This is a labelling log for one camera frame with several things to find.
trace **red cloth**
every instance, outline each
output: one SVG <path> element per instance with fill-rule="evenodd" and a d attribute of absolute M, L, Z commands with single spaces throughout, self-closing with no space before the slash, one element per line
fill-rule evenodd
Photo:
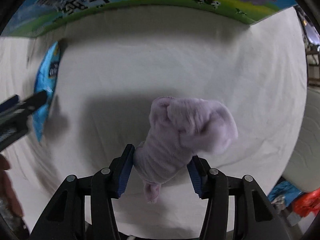
<path fill-rule="evenodd" d="M 317 215 L 320 210 L 320 188 L 313 192 L 305 193 L 293 201 L 292 208 L 301 217 L 306 217 L 310 212 Z"/>

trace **metal pin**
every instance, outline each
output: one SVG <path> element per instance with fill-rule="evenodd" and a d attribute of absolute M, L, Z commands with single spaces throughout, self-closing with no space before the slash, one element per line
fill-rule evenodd
<path fill-rule="evenodd" d="M 212 174 L 212 175 L 217 175 L 219 173 L 219 171 L 215 168 L 212 168 L 209 170 L 209 173 Z"/>
<path fill-rule="evenodd" d="M 74 175 L 69 175 L 68 177 L 67 177 L 67 181 L 69 181 L 69 182 L 72 182 L 72 181 L 74 181 L 75 180 L 75 176 Z"/>
<path fill-rule="evenodd" d="M 251 177 L 250 175 L 245 175 L 245 176 L 244 176 L 244 179 L 245 179 L 247 182 L 253 181 L 253 177 Z"/>
<path fill-rule="evenodd" d="M 109 174 L 110 173 L 110 169 L 109 168 L 104 168 L 101 170 L 102 174 Z"/>

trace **rolled towel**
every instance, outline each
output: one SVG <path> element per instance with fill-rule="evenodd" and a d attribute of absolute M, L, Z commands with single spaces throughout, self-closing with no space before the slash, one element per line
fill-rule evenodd
<path fill-rule="evenodd" d="M 231 113 L 215 100 L 157 98 L 152 102 L 149 121 L 147 138 L 133 155 L 148 202 L 156 202 L 161 184 L 199 151 L 221 154 L 238 137 Z"/>

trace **human hand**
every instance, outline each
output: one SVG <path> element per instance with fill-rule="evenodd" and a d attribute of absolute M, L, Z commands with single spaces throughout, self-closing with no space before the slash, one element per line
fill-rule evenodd
<path fill-rule="evenodd" d="M 10 210 L 18 217 L 23 217 L 21 205 L 12 188 L 8 174 L 5 172 L 10 169 L 10 164 L 6 158 L 0 154 L 0 197 L 5 197 L 8 201 Z"/>

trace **white tablecloth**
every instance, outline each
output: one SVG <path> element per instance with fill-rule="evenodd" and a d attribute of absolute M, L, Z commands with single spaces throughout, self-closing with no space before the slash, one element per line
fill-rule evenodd
<path fill-rule="evenodd" d="M 251 27 L 191 8 L 124 8 L 35 40 L 2 39 L 0 100 L 33 92 L 42 58 L 60 38 L 68 46 L 44 141 L 39 145 L 30 133 L 4 152 L 22 204 L 37 194 L 23 194 L 19 176 L 50 196 L 67 175 L 92 175 L 127 143 L 137 146 L 159 96 L 216 99 L 229 108 L 239 138 L 224 155 L 203 155 L 212 167 L 228 176 L 251 174 L 266 194 L 281 176 L 306 99 L 305 52 L 293 8 Z M 113 204 L 120 231 L 158 239 L 198 237 L 206 209 L 186 169 L 163 186 L 154 205 L 146 203 L 133 170 Z M 232 198 L 229 211 L 231 230 Z"/>

